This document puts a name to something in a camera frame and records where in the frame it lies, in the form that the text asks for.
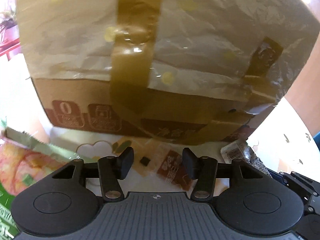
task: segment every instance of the metal screw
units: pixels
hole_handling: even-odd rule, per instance
[[[110,190],[106,193],[106,197],[110,199],[120,198],[120,196],[121,196],[121,193],[116,190]]]
[[[210,196],[210,194],[204,190],[199,190],[194,193],[194,196],[196,198],[207,198]]]

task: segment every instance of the red printed label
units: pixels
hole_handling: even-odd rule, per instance
[[[117,132],[121,130],[121,119],[109,105],[88,105],[88,118],[90,126],[104,132]]]
[[[84,120],[79,106],[71,101],[52,101],[53,111],[58,123],[68,128],[81,128]]]

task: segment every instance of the black gripper pad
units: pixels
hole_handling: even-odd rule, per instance
[[[21,233],[15,240],[254,240],[225,226],[206,203],[182,193],[131,192],[104,205],[96,219],[65,236],[39,237]],[[298,240],[289,232],[268,240]]]

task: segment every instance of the snack package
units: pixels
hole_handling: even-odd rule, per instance
[[[0,138],[0,182],[10,195],[16,196],[64,164],[6,137]]]
[[[162,176],[165,181],[177,185],[184,191],[188,191],[194,183],[182,164],[182,156],[172,150],[168,152],[157,174]]]
[[[198,145],[247,137],[309,58],[301,0],[17,0],[53,125]]]
[[[10,240],[18,229],[10,208],[17,194],[62,167],[75,158],[82,157],[60,147],[40,143],[26,133],[5,127],[0,122],[0,239]]]

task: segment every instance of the potted plant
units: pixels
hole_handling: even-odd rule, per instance
[[[15,18],[15,8],[9,6],[9,10],[0,12],[0,50],[13,46],[15,43],[12,42],[18,38],[19,29]]]

